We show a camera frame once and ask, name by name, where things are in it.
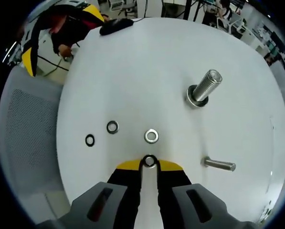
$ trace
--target washer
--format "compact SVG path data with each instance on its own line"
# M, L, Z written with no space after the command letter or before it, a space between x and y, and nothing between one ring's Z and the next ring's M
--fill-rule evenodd
M92 143L88 143L88 139L90 137L93 139ZM86 138L85 138L85 143L86 143L87 146L92 147L95 144L95 137L93 135L91 135L91 134L87 135Z
M142 161L147 168L154 168L158 164L158 160L154 155L145 155Z
M154 140L151 140L148 138L148 134L150 133L153 133L155 134L155 139ZM150 143L150 144L153 144L153 143L156 143L159 139L159 134L156 130L154 129L149 129L148 131L146 131L146 133L144 134L144 139L146 140L147 143Z
M109 128L111 125L115 125L116 129L115 130L111 130ZM113 134L115 134L115 133L117 133L119 131L119 124L116 121L110 121L110 122L107 123L106 130L107 130L108 133L113 135Z

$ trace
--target black computer mouse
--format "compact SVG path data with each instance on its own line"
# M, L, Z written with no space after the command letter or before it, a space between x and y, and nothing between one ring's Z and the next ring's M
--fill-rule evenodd
M108 22L105 22L101 29L100 34L101 35L109 35L111 33L117 32L119 30L122 30L124 28L130 27L134 24L134 22L131 19L127 18L121 18L121 19L113 19Z

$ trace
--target round table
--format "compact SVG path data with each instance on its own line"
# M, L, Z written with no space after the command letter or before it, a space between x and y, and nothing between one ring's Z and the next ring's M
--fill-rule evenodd
M223 81L204 108L191 109L186 90L209 69ZM159 133L155 144L144 139L148 129ZM257 221L285 178L285 106L265 60L242 41L191 21L146 18L108 36L94 29L82 42L61 96L57 153L70 203L118 164L153 154L181 165L237 219ZM237 168L203 167L205 156ZM158 229L156 173L144 173L135 228Z

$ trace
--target black rubber o-ring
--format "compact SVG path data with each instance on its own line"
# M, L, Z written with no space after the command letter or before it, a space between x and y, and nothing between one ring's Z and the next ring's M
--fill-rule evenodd
M116 125L116 129L113 130L113 131L109 129L109 126L111 124L115 124ZM119 131L119 124L116 121L110 121L110 122L107 123L106 130L107 130L108 133L113 135L113 134L115 134L115 133L117 133Z
M92 144L87 142L87 139L90 138L90 137L93 139ZM95 137L93 135L91 135L91 134L87 135L86 138L85 138L85 143L86 143L87 146L92 147L95 144Z
M154 163L152 164L152 165L148 165L147 163L146 163L146 159L148 158L148 157L151 157L153 160L154 160ZM143 165L145 166L145 167L148 167L148 168L151 168L151 167L153 167L154 165L158 165L159 164L159 162L158 162L158 159L154 156L154 155L145 155L143 158L142 158L142 163L143 163Z

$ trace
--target gray mesh chair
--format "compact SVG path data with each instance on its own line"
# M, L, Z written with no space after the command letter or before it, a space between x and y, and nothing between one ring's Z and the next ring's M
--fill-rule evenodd
M56 153L62 86L15 66L0 100L0 163L18 195L63 190Z

